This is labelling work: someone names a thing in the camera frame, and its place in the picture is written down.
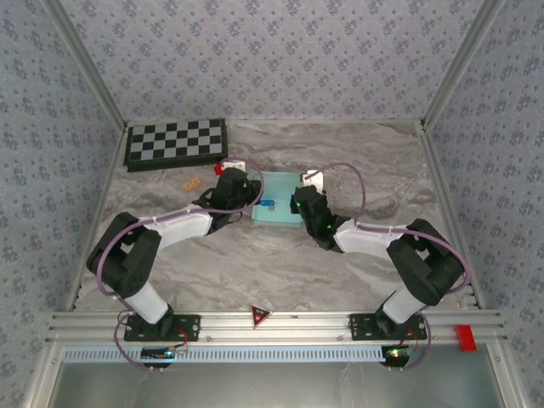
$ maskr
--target metal extrusion bar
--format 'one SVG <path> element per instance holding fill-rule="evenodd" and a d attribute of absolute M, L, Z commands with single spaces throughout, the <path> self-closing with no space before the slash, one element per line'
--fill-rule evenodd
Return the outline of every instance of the metal extrusion bar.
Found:
<path fill-rule="evenodd" d="M 83 45 L 79 32 L 72 24 L 65 8 L 59 0 L 42 0 L 42 4 L 82 70 L 83 75 L 87 78 L 90 88 L 104 107 L 111 122 L 118 131 L 123 130 L 125 121 L 122 118 L 122 113 L 111 96 L 110 90 L 106 86 L 102 76 L 100 76 L 99 70 L 93 62 L 90 53 Z"/>
<path fill-rule="evenodd" d="M 485 0 L 474 16 L 472 24 L 423 115 L 426 130 L 433 128 L 504 3 L 505 0 Z"/>
<path fill-rule="evenodd" d="M 351 339 L 348 312 L 276 312 L 253 329 L 250 312 L 196 312 L 202 316 L 199 346 L 361 344 Z M 496 310 L 428 311 L 434 344 L 456 344 L 456 325 L 470 325 L 477 343 L 506 342 L 507 334 Z M 65 346 L 112 345 L 117 312 L 54 314 L 46 342 Z M 397 341 L 368 341 L 366 345 L 393 345 Z M 149 343 L 123 343 L 149 345 Z"/>
<path fill-rule="evenodd" d="M 487 349 L 505 406 L 530 408 L 529 397 L 510 344 L 489 343 Z"/>
<path fill-rule="evenodd" d="M 96 206 L 96 211 L 93 215 L 93 221 L 91 222 L 91 225 L 89 226 L 89 232 L 87 234 L 87 238 L 85 239 L 85 245 L 83 246 L 83 253 L 82 256 L 79 258 L 79 262 L 77 263 L 77 269 L 74 276 L 74 279 L 71 284 L 70 293 L 68 294 L 68 298 L 66 299 L 65 303 L 65 310 L 73 310 L 76 305 L 77 296 L 79 293 L 80 285 L 82 283 L 83 274 L 87 272 L 87 268 L 85 266 L 85 263 L 87 262 L 87 256 L 92 250 L 92 245 L 94 243 L 94 237 L 96 236 L 96 231 L 99 227 L 100 217 L 102 216 L 102 212 L 104 210 L 105 206 L 105 199 L 108 195 L 108 191 L 110 190 L 111 180 L 113 179 L 113 174 L 116 169 L 117 161 L 120 159 L 120 156 L 122 156 L 122 142 L 125 140 L 125 134 L 126 132 L 120 132 L 119 137 L 116 141 L 115 150 L 113 151 L 113 154 L 111 155 L 111 161 L 110 165 L 108 167 L 108 173 L 105 176 L 105 182 L 102 190 L 100 191 L 100 197 Z"/>
<path fill-rule="evenodd" d="M 459 218 L 457 217 L 457 211 L 453 203 L 453 198 L 451 197 L 450 190 L 446 184 L 447 179 L 445 177 L 444 170 L 440 166 L 438 153 L 434 147 L 433 138 L 423 129 L 418 129 L 417 133 L 422 146 L 423 156 L 428 164 L 431 179 L 433 180 L 433 187 L 438 198 L 440 213 L 442 214 L 442 218 L 446 223 L 448 236 L 450 237 L 453 246 L 463 254 L 467 262 L 471 265 L 471 268 L 474 270 L 470 253 L 468 251 L 467 242 L 464 234 L 462 233 Z M 482 309 L 485 308 L 484 294 L 481 291 L 477 275 L 473 275 L 468 288 L 475 296 L 474 300 L 476 301 L 476 307 L 480 307 Z"/>
<path fill-rule="evenodd" d="M 48 406 L 64 355 L 65 348 L 58 344 L 49 344 L 42 349 L 26 390 L 24 408 Z"/>

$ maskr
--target light blue tray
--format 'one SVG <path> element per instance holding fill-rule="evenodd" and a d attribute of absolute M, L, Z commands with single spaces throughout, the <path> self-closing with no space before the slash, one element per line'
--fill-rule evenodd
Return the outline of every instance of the light blue tray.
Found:
<path fill-rule="evenodd" d="M 301 227 L 303 220 L 298 214 L 291 214 L 289 204 L 296 187 L 302 187 L 299 173 L 263 172 L 264 193 L 262 200 L 274 200 L 274 207 L 253 207 L 252 221 L 258 225 L 280 227 Z M 249 174 L 249 179 L 258 179 L 258 174 Z"/>

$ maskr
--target checkered board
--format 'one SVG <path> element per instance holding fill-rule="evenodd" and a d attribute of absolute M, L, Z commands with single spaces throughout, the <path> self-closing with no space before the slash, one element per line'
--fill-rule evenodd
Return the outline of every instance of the checkered board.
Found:
<path fill-rule="evenodd" d="M 129 172 L 219 163 L 228 155 L 224 119 L 134 126 L 124 165 Z"/>

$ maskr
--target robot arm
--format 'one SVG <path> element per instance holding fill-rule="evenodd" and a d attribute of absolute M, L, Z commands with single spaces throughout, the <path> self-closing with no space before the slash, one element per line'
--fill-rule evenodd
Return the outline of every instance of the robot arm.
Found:
<path fill-rule="evenodd" d="M 310 185 L 295 191 L 291 209 L 300 213 L 306 230 L 320 247 L 335 252 L 363 252 L 393 261 L 404 286 L 395 291 L 376 312 L 377 324 L 385 335 L 404 330 L 402 325 L 415 313 L 435 306 L 462 276 L 463 267 L 456 257 L 431 241 L 417 239 L 406 232 L 419 231 L 444 241 L 427 221 L 383 227 L 332 214 L 326 196 Z"/>
<path fill-rule="evenodd" d="M 182 210 L 141 219 L 123 212 L 114 218 L 89 255 L 87 268 L 96 275 L 99 261 L 110 242 L 128 226 L 143 222 L 125 234 L 107 254 L 102 281 L 147 324 L 156 326 L 157 332 L 164 335 L 170 330 L 173 310 L 149 281 L 156 254 L 183 240 L 220 230 L 229 222 L 231 214 L 216 213 L 213 209 L 243 208 L 257 198 L 260 186 L 260 181 L 248 181 L 245 172 L 232 167 L 223 172 L 214 189 L 206 191 Z"/>

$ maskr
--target white cable tray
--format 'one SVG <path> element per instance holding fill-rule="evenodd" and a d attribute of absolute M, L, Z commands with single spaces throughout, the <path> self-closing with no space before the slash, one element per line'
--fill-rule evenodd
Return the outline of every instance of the white cable tray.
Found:
<path fill-rule="evenodd" d="M 124 350 L 137 361 L 142 347 L 126 346 Z M 381 346 L 193 346 L 177 354 L 175 360 L 145 362 L 177 363 L 321 363 L 385 361 Z M 125 359 L 115 347 L 66 347 L 65 363 L 122 363 Z"/>

